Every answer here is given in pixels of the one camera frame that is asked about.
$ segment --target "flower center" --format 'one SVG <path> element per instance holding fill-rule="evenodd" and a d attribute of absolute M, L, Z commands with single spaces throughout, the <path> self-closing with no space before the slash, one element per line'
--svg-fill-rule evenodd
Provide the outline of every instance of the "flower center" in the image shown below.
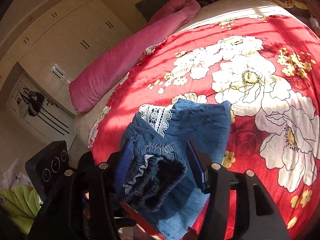
<path fill-rule="evenodd" d="M 247 84 L 255 84 L 258 83 L 259 81 L 259 76 L 257 73 L 250 71 L 250 70 L 246 70 L 242 73 L 242 82 L 243 83 L 247 83 Z"/>
<path fill-rule="evenodd" d="M 285 128 L 285 137 L 286 137 L 285 141 L 290 145 L 290 148 L 293 150 L 296 150 L 297 149 L 296 139 L 294 137 L 291 127 L 289 126 Z"/>

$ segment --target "metal bolt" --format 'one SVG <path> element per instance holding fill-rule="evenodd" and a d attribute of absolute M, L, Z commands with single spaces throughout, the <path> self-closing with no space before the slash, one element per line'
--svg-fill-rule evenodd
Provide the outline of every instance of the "metal bolt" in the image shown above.
<path fill-rule="evenodd" d="M 253 177 L 254 176 L 254 172 L 252 170 L 247 170 L 245 172 L 249 177 Z"/>
<path fill-rule="evenodd" d="M 66 170 L 64 172 L 64 175 L 66 175 L 66 176 L 71 176 L 72 174 L 73 174 L 73 170 Z"/>
<path fill-rule="evenodd" d="M 5 198 L 0 196 L 0 205 L 3 205 L 5 203 Z"/>
<path fill-rule="evenodd" d="M 108 168 L 108 166 L 109 166 L 108 163 L 100 163 L 99 164 L 99 168 L 102 170 Z"/>
<path fill-rule="evenodd" d="M 219 163 L 213 163 L 213 164 L 211 165 L 211 167 L 212 167 L 213 169 L 215 169 L 215 170 L 219 170 L 219 169 L 221 168 L 221 166 L 220 166 Z"/>

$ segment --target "bedspread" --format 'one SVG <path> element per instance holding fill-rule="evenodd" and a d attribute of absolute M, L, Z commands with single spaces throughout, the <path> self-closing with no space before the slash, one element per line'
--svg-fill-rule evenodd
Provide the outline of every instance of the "bedspread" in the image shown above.
<path fill-rule="evenodd" d="M 88 147 L 96 163 L 106 161 L 119 150 L 142 104 L 229 101 L 233 123 L 222 165 L 255 171 L 293 238 L 320 200 L 319 44 L 308 27 L 287 16 L 242 18 L 173 34 L 148 48 L 128 72 L 92 127 Z M 235 201 L 232 194 L 226 238 Z M 189 226 L 199 232 L 204 214 L 205 207 Z"/>

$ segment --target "pink blanket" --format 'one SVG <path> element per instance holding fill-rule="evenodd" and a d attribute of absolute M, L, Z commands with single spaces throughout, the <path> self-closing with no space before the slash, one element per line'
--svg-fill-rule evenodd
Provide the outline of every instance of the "pink blanket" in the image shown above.
<path fill-rule="evenodd" d="M 148 23 L 141 31 L 105 51 L 69 85 L 74 108 L 79 112 L 93 109 L 105 93 L 138 63 L 146 48 L 162 42 L 191 21 L 199 10 L 200 5 L 195 0 L 171 0 L 154 15 L 152 24 Z"/>

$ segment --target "blue denim jeans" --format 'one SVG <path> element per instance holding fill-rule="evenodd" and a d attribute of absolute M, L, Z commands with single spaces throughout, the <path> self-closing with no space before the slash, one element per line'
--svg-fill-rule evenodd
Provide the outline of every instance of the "blue denim jeans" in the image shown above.
<path fill-rule="evenodd" d="M 212 105 L 181 98 L 170 112 L 163 136 L 148 119 L 135 114 L 122 138 L 122 145 L 126 139 L 134 141 L 134 158 L 118 196 L 166 239 L 180 239 L 209 197 L 196 187 L 186 157 L 186 141 L 193 139 L 199 151 L 221 163 L 231 115 L 227 101 Z"/>

